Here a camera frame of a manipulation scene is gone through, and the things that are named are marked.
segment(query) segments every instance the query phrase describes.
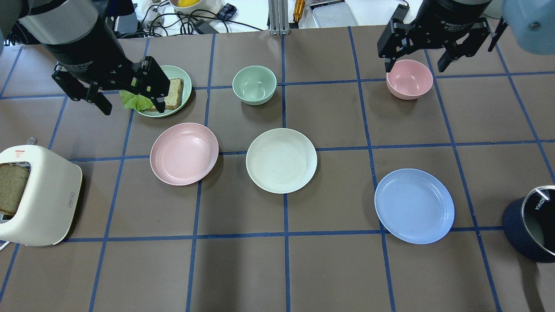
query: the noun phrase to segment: pink plate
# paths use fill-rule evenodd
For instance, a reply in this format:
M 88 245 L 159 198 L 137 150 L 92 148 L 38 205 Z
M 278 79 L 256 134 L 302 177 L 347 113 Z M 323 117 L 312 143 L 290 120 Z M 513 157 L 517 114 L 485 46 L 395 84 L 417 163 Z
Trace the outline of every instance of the pink plate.
M 154 142 L 150 167 L 162 182 L 188 185 L 212 170 L 218 149 L 218 140 L 207 127 L 198 123 L 177 124 Z

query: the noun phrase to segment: toast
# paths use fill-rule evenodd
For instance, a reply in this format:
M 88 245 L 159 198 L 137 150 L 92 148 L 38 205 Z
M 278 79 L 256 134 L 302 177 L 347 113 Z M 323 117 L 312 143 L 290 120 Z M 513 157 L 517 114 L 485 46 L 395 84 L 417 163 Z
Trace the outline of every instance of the toast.
M 0 164 L 0 213 L 16 214 L 28 178 L 29 170 L 26 168 Z
M 168 96 L 165 97 L 166 109 L 176 109 L 181 105 L 183 95 L 183 80 L 181 78 L 170 79 L 170 89 Z M 150 112 L 156 112 L 156 107 L 152 105 L 149 109 Z

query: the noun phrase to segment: grid line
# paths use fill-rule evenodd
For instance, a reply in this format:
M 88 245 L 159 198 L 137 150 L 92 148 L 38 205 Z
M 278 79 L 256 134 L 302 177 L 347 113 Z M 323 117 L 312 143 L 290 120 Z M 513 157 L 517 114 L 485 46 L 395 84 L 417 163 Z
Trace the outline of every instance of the grid line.
M 539 140 L 540 143 L 555 143 L 555 139 L 550 140 Z M 523 141 L 499 141 L 499 142 L 464 142 L 455 143 L 458 147 L 460 146 L 484 146 L 484 145 L 522 145 L 522 144 L 536 144 L 535 140 L 523 140 Z M 452 143 L 431 143 L 431 144 L 398 144 L 398 145 L 373 145 L 371 149 L 400 149 L 400 148 L 433 148 L 433 147 L 452 147 Z M 346 146 L 346 147 L 319 147 L 316 148 L 317 152 L 333 152 L 338 150 L 364 150 L 368 149 L 368 146 Z M 245 155 L 246 150 L 235 150 L 229 152 L 219 152 L 220 156 L 227 155 Z M 109 162 L 113 160 L 121 159 L 145 159 L 150 158 L 150 155 L 129 155 L 124 157 L 100 157 L 100 158 L 70 158 L 70 162 Z
M 366 108 L 364 106 L 364 95 L 362 93 L 362 82 L 360 79 L 360 68 L 359 68 L 359 60 L 356 56 L 356 48 L 355 48 L 355 41 L 353 39 L 352 36 L 352 30 L 351 27 L 347 27 L 347 30 L 349 31 L 349 39 L 351 41 L 351 49 L 352 49 L 352 56 L 353 59 L 355 61 L 355 69 L 356 69 L 356 79 L 357 79 L 357 84 L 359 86 L 359 97 L 360 97 L 360 107 L 362 110 L 362 121 L 364 123 L 364 132 L 366 134 L 366 143 L 367 143 L 367 150 L 368 150 L 368 155 L 370 157 L 370 172 L 372 174 L 372 183 L 374 185 L 374 191 L 376 190 L 377 187 L 377 178 L 376 178 L 376 169 L 375 169 L 375 164 L 374 164 L 374 153 L 372 151 L 372 142 L 370 140 L 370 132 L 368 130 L 368 120 L 366 118 Z M 393 284 L 391 281 L 391 271 L 390 271 L 390 266 L 389 266 L 389 256 L 387 254 L 387 242 L 386 242 L 386 237 L 385 237 L 385 231 L 384 231 L 384 225 L 381 223 L 381 221 L 379 221 L 380 223 L 380 234 L 381 234 L 381 238 L 382 238 L 382 251 L 384 254 L 384 267 L 385 267 L 385 274 L 386 274 L 386 280 L 387 280 L 387 291 L 389 293 L 389 301 L 390 301 L 390 305 L 391 305 L 391 311 L 395 312 L 395 298 L 394 298 L 394 294 L 393 294 Z
M 19 60 L 19 56 L 21 55 L 22 51 L 23 51 L 23 48 L 19 47 L 19 51 L 17 51 L 16 58 L 14 59 L 12 64 L 12 68 L 10 68 L 8 76 L 6 77 L 6 82 L 4 82 L 4 86 L 2 86 L 2 90 L 0 91 L 0 98 L 2 98 L 2 95 L 4 95 L 4 91 L 6 91 L 6 87 L 8 86 L 9 79 L 12 77 L 13 71 L 16 68 L 17 60 Z
M 532 75 L 555 75 L 555 72 L 525 72 L 525 73 L 501 73 L 501 74 L 468 74 L 468 75 L 448 75 L 436 76 L 436 79 L 454 79 L 454 78 L 481 78 L 481 77 L 506 77 L 506 76 L 532 76 Z M 320 80 L 320 81 L 307 81 L 307 82 L 279 82 L 277 86 L 284 87 L 287 85 L 312 85 L 312 84 L 336 84 L 336 83 L 355 83 L 355 82 L 384 82 L 385 78 L 370 78 L 370 79 L 349 79 L 349 80 Z M 214 85 L 210 89 L 232 89 L 232 85 Z M 206 87 L 193 87 L 194 90 L 208 90 Z M 117 94 L 118 91 L 104 91 L 103 94 Z M 2 97 L 0 100 L 5 99 L 32 99 L 32 98 L 52 98 L 52 97 L 65 97 L 65 94 L 45 94 L 45 95 L 15 95 L 11 97 Z
M 8 285 L 9 276 L 12 273 L 13 264 L 16 261 L 18 250 L 19 250 L 19 244 L 16 244 L 16 246 L 13 249 L 12 259 L 9 262 L 8 270 L 6 271 L 6 276 L 4 277 L 4 283 L 2 283 L 2 291 L 0 291 L 0 302 L 2 302 L 2 298 L 4 298 L 4 292 L 6 291 L 6 286 Z
M 503 227 L 479 227 L 481 232 L 502 231 Z M 449 232 L 474 232 L 474 227 L 451 228 Z M 285 236 L 337 236 L 337 235 L 381 235 L 382 230 L 329 230 L 329 231 L 296 231 L 296 232 L 256 232 L 236 234 L 198 234 L 198 235 L 163 235 L 163 236 L 120 236 L 108 237 L 107 241 L 151 241 L 151 240 L 204 240 L 204 239 L 237 239 Z M 100 242 L 102 237 L 68 238 L 65 243 Z
M 281 35 L 281 124 L 287 127 L 286 100 L 285 100 L 285 35 Z M 285 310 L 291 312 L 291 278 L 289 274 L 289 202 L 287 194 L 283 194 L 283 230 L 284 230 L 284 255 L 285 255 Z
M 52 145 L 54 145 L 54 138 L 58 133 L 58 127 L 60 126 L 60 122 L 62 121 L 62 115 L 65 110 L 65 105 L 68 103 L 68 97 L 64 98 L 64 102 L 62 103 L 62 108 L 60 109 L 60 114 L 58 115 L 58 120 L 56 120 L 56 125 L 54 126 L 54 131 L 52 131 L 52 137 L 50 139 L 50 143 L 48 144 L 48 149 L 52 149 Z
M 449 119 L 447 118 L 447 112 L 445 110 L 445 106 L 443 105 L 443 99 L 441 97 L 440 88 L 437 84 L 436 75 L 435 75 L 435 72 L 433 70 L 432 62 L 430 61 L 430 55 L 428 54 L 428 50 L 425 49 L 424 54 L 426 56 L 428 66 L 430 68 L 430 72 L 432 73 L 433 86 L 434 86 L 434 88 L 436 90 L 436 93 L 437 93 L 437 99 L 438 99 L 439 104 L 440 104 L 441 113 L 443 114 L 443 118 L 445 120 L 445 126 L 447 127 L 447 132 L 449 134 L 449 139 L 451 141 L 451 144 L 452 144 L 452 147 L 453 147 L 453 153 L 455 155 L 455 160 L 457 162 L 458 171 L 459 171 L 459 174 L 461 176 L 462 186 L 463 186 L 463 189 L 465 190 L 465 195 L 466 195 L 466 200 L 467 200 L 467 203 L 468 203 L 468 208 L 470 210 L 470 215 L 472 216 L 472 223 L 474 224 L 474 230 L 476 232 L 476 238 L 478 240 L 478 245 L 480 247 L 480 253 L 482 255 L 484 268 L 486 270 L 487 279 L 488 279 L 488 282 L 490 284 L 490 290 L 491 290 L 491 293 L 492 293 L 492 296 L 493 296 L 493 302 L 495 303 L 496 310 L 498 312 L 501 312 L 502 309 L 501 309 L 501 305 L 499 303 L 499 298 L 497 297 L 497 291 L 495 289 L 495 284 L 493 282 L 493 277 L 491 275 L 490 265 L 489 265 L 489 262 L 487 260 L 486 250 L 484 248 L 484 244 L 483 244 L 483 241 L 482 241 L 482 236 L 480 234 L 480 229 L 478 227 L 478 220 L 476 219 L 476 215 L 474 213 L 474 207 L 472 205 L 472 199 L 470 198 L 470 192 L 468 191 L 468 185 L 466 183 L 465 173 L 462 169 L 461 159 L 458 155 L 457 144 L 455 143 L 455 138 L 454 138 L 453 132 L 451 130 L 451 125 L 449 124 Z
M 214 48 L 216 46 L 216 34 L 212 35 L 212 46 L 210 48 L 210 66 L 208 68 L 208 87 L 206 89 L 206 110 L 204 115 L 204 126 L 208 127 L 208 114 L 210 113 L 210 90 L 212 89 L 212 73 L 214 71 Z M 193 298 L 193 275 L 195 271 L 195 256 L 196 256 L 196 239 L 199 228 L 199 217 L 200 217 L 200 195 L 203 187 L 203 181 L 200 180 L 198 184 L 197 194 L 196 194 L 196 206 L 195 206 L 195 223 L 193 227 L 193 242 L 191 244 L 191 258 L 189 261 L 189 282 L 187 287 L 187 297 L 185 303 L 185 311 L 191 311 L 191 300 Z
M 150 38 L 147 38 L 147 43 L 144 47 L 143 57 L 146 56 L 146 54 L 148 52 L 149 43 L 150 43 Z M 106 251 L 106 244 L 108 242 L 108 234 L 110 232 L 110 226 L 112 224 L 112 216 L 114 214 L 115 202 L 116 202 L 116 198 L 118 196 L 119 183 L 120 183 L 121 178 L 122 178 L 123 166 L 124 166 L 124 162 L 125 162 L 125 152 L 127 150 L 127 144 L 129 142 L 129 133 L 131 132 L 131 126 L 133 124 L 134 112 L 135 111 L 132 109 L 129 113 L 129 121 L 127 122 L 127 130 L 125 131 L 125 139 L 123 141 L 122 156 L 120 157 L 120 161 L 119 161 L 118 175 L 115 179 L 114 193 L 112 195 L 112 202 L 110 204 L 110 210 L 108 212 L 108 218 L 106 220 L 106 227 L 104 228 L 104 237 L 102 239 L 102 246 L 100 247 L 100 255 L 98 257 L 97 271 L 94 275 L 93 290 L 92 290 L 91 295 L 90 295 L 89 312 L 93 312 L 93 310 L 94 310 L 94 302 L 96 300 L 98 282 L 100 280 L 100 273 L 102 271 L 102 264 L 103 264 L 103 261 L 104 261 L 104 253 Z
M 547 159 L 546 151 L 543 149 L 543 146 L 542 146 L 542 143 L 539 139 L 538 133 L 536 132 L 536 129 L 534 128 L 534 124 L 532 123 L 530 115 L 526 111 L 526 106 L 524 105 L 524 102 L 522 101 L 522 98 L 521 98 L 520 94 L 518 93 L 518 90 L 517 90 L 517 87 L 514 84 L 513 78 L 509 74 L 509 69 L 507 67 L 507 64 L 505 63 L 505 59 L 503 59 L 503 55 L 501 54 L 501 50 L 499 49 L 498 46 L 495 46 L 495 49 L 497 50 L 497 54 L 499 55 L 499 58 L 501 59 L 501 64 L 503 64 L 503 68 L 505 69 L 505 72 L 507 73 L 507 78 L 509 79 L 509 83 L 511 84 L 511 88 L 513 89 L 514 96 L 518 100 L 518 104 L 520 105 L 520 107 L 522 109 L 522 113 L 524 114 L 524 117 L 526 117 L 526 122 L 528 122 L 528 125 L 530 126 L 530 130 L 532 131 L 532 134 L 534 135 L 534 139 L 536 139 L 535 142 L 538 144 L 539 152 L 542 154 L 543 161 L 546 163 L 547 170 L 549 171 L 549 175 L 551 176 L 551 181 L 553 183 L 555 183 L 555 174 L 553 174 L 553 170 L 551 169 L 551 164 L 549 163 L 549 159 Z

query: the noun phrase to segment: lettuce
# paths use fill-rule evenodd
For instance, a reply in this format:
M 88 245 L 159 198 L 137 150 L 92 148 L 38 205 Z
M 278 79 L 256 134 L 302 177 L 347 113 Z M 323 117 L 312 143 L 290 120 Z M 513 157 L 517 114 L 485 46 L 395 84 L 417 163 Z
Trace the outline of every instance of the lettuce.
M 129 91 L 121 90 L 119 96 L 123 100 L 123 108 L 134 110 L 146 110 L 152 106 L 152 101 L 139 94 L 133 94 Z

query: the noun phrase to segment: brown table surface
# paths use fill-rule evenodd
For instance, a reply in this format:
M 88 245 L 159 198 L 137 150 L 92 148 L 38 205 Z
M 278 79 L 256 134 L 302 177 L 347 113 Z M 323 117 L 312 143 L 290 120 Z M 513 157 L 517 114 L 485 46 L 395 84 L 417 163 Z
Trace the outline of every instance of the brown table surface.
M 555 183 L 555 57 L 498 50 L 437 71 L 434 87 L 403 101 L 386 88 L 376 55 L 382 26 L 126 39 L 132 61 L 153 56 L 185 69 L 184 109 L 146 118 L 114 104 L 104 116 L 68 100 L 42 46 L 0 58 L 0 150 L 28 137 L 82 169 L 82 212 L 65 242 L 0 252 L 0 311 L 554 311 L 555 265 L 507 242 L 504 208 Z M 241 68 L 270 68 L 271 101 L 241 104 Z M 149 165 L 172 125 L 207 125 L 220 144 L 199 183 L 174 187 Z M 271 194 L 245 168 L 249 144 L 279 127 L 304 133 L 318 167 L 301 190 Z M 455 202 L 452 230 L 405 243 L 379 223 L 374 189 L 387 173 L 418 168 Z

